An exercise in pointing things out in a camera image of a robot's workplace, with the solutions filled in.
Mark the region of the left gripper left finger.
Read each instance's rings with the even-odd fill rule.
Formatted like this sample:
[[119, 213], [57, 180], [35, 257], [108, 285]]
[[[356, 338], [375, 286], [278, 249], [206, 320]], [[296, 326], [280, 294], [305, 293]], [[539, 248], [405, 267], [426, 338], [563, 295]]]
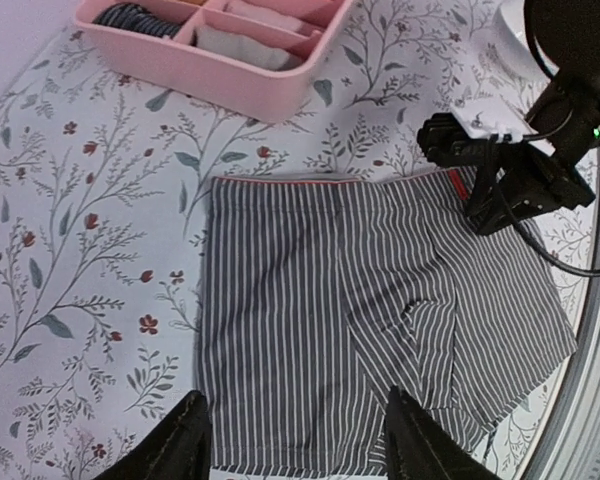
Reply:
[[207, 480], [212, 425], [205, 396], [188, 392], [126, 456], [96, 480]]

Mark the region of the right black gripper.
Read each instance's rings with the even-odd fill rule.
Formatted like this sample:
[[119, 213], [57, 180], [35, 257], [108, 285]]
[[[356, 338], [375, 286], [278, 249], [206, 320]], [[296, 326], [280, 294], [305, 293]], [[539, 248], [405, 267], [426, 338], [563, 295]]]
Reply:
[[530, 144], [486, 146], [465, 207], [476, 233], [491, 235], [513, 222], [561, 208], [587, 207], [595, 193], [576, 168]]

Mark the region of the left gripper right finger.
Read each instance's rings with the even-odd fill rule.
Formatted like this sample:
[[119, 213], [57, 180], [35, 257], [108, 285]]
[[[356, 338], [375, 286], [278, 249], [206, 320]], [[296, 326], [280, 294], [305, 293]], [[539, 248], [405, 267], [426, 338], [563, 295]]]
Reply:
[[494, 480], [406, 391], [393, 386], [384, 420], [389, 480]]

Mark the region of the grey striped underwear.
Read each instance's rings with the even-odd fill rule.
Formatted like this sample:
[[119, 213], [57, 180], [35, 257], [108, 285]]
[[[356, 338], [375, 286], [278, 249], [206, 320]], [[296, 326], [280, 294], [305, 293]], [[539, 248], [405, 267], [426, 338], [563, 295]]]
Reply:
[[212, 181], [199, 381], [215, 468], [380, 474], [392, 387], [471, 449], [575, 351], [548, 265], [465, 217], [473, 182]]

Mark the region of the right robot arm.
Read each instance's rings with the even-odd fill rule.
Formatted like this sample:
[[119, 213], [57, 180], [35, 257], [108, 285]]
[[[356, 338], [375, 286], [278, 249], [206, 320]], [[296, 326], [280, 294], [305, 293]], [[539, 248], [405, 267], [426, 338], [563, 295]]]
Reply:
[[482, 142], [484, 159], [466, 205], [480, 235], [595, 199], [576, 166], [600, 146], [600, 1], [527, 1], [523, 16], [532, 57], [541, 68], [558, 69], [526, 116], [554, 150], [542, 152], [529, 134]]

